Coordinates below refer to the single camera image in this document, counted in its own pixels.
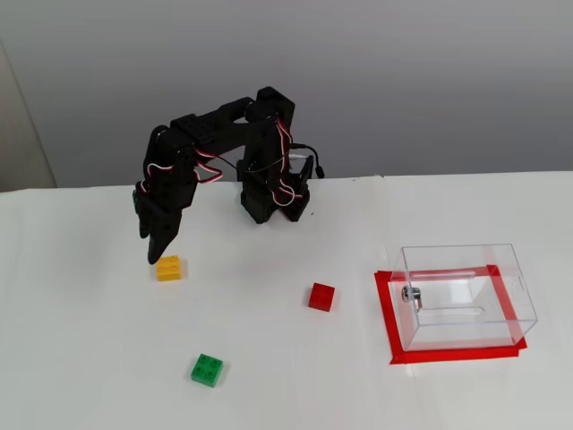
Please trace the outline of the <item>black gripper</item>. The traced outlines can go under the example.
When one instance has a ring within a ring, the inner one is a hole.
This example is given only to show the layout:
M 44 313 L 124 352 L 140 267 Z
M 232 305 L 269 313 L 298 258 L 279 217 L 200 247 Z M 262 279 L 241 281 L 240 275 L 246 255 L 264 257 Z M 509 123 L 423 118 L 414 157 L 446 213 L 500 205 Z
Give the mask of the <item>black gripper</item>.
M 180 211 L 189 207 L 198 179 L 192 168 L 148 165 L 142 187 L 133 191 L 133 205 L 142 239 L 149 238 L 148 263 L 155 264 L 176 238 Z

